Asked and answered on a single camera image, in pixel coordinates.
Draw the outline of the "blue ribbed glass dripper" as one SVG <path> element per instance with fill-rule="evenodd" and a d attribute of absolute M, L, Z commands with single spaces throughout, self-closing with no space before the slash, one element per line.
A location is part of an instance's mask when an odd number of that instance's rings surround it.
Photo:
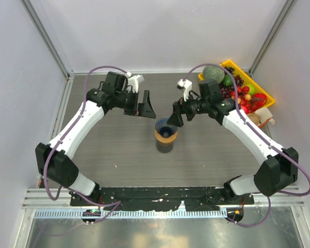
<path fill-rule="evenodd" d="M 163 138 L 169 138 L 178 131 L 177 126 L 167 123 L 168 119 L 168 117 L 162 117 L 155 123 L 155 131 Z"/>

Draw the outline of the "wooden ring dripper holder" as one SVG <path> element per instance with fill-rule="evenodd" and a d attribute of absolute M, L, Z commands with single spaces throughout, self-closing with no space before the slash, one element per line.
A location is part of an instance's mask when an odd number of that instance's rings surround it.
<path fill-rule="evenodd" d="M 173 143 L 178 136 L 178 132 L 172 132 L 169 130 L 165 130 L 164 132 L 155 131 L 154 134 L 155 134 L 157 141 L 162 144 Z"/>

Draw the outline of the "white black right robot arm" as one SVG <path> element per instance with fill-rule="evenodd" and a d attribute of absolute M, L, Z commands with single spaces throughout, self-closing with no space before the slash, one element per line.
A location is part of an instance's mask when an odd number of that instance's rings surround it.
<path fill-rule="evenodd" d="M 285 149 L 264 134 L 233 99 L 223 98 L 215 80 L 204 80 L 198 86 L 196 94 L 191 81 L 178 81 L 177 87 L 183 96 L 173 103 L 168 125 L 182 127 L 183 115 L 191 121 L 197 114 L 207 114 L 232 132 L 260 165 L 255 174 L 238 176 L 225 183 L 223 197 L 228 203 L 236 203 L 247 193 L 259 192 L 270 197 L 297 180 L 298 168 L 294 162 L 298 160 L 298 153 L 295 149 Z"/>

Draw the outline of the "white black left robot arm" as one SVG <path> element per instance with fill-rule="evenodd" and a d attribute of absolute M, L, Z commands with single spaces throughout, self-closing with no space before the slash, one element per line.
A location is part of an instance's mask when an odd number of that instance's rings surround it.
<path fill-rule="evenodd" d="M 156 117 L 149 91 L 144 91 L 143 101 L 138 102 L 138 88 L 143 81 L 140 74 L 109 72 L 98 88 L 89 90 L 86 100 L 61 132 L 48 144 L 37 145 L 38 171 L 43 178 L 81 193 L 86 204 L 96 205 L 100 199 L 98 185 L 84 176 L 72 159 L 82 140 L 108 111 L 118 108 L 129 116 Z"/>

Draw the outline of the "glass coffee carafe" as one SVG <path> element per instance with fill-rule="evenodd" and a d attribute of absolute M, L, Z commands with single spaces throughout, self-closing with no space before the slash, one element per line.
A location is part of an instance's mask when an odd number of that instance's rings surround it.
<path fill-rule="evenodd" d="M 156 142 L 156 148 L 160 153 L 169 153 L 172 151 L 173 147 L 174 147 L 173 143 L 165 144 L 159 141 Z"/>

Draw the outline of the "dark purple grape bunch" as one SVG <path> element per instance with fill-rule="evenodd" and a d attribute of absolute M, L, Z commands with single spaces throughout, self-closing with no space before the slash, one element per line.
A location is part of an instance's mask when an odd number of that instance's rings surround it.
<path fill-rule="evenodd" d="M 235 79 L 236 87 L 238 87 L 238 86 L 243 87 L 243 82 L 244 81 L 240 77 L 240 75 L 235 76 L 234 79 Z M 235 87 L 234 87 L 234 85 L 232 87 L 225 87 L 223 85 L 223 83 L 221 82 L 219 84 L 219 89 L 220 89 L 224 99 L 231 98 L 235 94 Z"/>

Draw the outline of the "green netted melon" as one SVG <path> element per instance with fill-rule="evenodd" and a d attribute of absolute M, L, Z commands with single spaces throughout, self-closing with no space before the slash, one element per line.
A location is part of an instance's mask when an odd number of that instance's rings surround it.
<path fill-rule="evenodd" d="M 218 84 L 220 84 L 225 77 L 225 72 L 221 68 L 211 65 L 205 66 L 202 74 L 204 79 L 213 79 Z"/>

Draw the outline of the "green lime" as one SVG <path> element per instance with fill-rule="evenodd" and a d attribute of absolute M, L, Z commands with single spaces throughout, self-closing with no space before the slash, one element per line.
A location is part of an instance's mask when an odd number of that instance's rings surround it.
<path fill-rule="evenodd" d="M 222 83 L 225 87 L 232 87 L 233 86 L 233 80 L 229 74 L 226 74 L 224 76 Z"/>

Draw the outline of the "red apple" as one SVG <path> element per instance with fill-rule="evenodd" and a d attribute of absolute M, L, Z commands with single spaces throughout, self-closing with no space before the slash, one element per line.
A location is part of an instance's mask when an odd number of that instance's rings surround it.
<path fill-rule="evenodd" d="M 246 105 L 240 105 L 240 108 L 246 113 L 248 114 L 250 112 L 249 108 Z"/>

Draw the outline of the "red yellow cherries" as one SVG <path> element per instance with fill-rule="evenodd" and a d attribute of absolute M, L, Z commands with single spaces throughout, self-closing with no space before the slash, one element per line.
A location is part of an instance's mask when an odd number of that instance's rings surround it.
<path fill-rule="evenodd" d="M 252 96 L 249 94 L 249 92 L 250 92 L 250 88 L 248 86 L 237 87 L 239 105 L 246 105 L 248 102 L 251 101 Z"/>

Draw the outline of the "black grape cluster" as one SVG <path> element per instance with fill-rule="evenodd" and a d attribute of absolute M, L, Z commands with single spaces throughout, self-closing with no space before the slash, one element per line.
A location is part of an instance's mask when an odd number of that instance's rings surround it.
<path fill-rule="evenodd" d="M 235 68 L 234 67 L 228 67 L 228 66 L 224 66 L 224 69 L 226 70 L 225 73 L 228 74 L 233 74 L 235 72 Z"/>

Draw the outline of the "green apple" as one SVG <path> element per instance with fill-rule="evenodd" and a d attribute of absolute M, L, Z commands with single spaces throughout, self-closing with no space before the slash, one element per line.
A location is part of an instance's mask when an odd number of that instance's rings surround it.
<path fill-rule="evenodd" d="M 252 84 L 248 84 L 247 88 L 249 89 L 249 91 L 247 92 L 249 95 L 254 95 L 256 93 L 256 89 Z"/>

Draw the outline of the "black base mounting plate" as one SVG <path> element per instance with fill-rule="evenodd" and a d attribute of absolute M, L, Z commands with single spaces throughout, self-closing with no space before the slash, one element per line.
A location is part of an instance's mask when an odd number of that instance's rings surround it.
<path fill-rule="evenodd" d="M 106 205 L 105 210 L 117 211 L 176 211 L 182 203 L 186 211 L 218 210 L 220 205 L 241 206 L 254 204 L 249 194 L 228 196 L 225 190 L 216 187 L 150 187 L 150 188 L 99 188 L 83 199 L 76 193 L 71 195 L 71 206 L 89 206 L 89 201 Z"/>

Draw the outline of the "red tomato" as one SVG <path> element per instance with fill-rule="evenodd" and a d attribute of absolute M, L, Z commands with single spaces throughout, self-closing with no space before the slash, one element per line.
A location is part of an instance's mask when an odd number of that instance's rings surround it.
<path fill-rule="evenodd" d="M 267 96 L 263 93 L 255 93 L 252 96 L 252 103 L 257 107 L 262 107 L 267 103 Z"/>

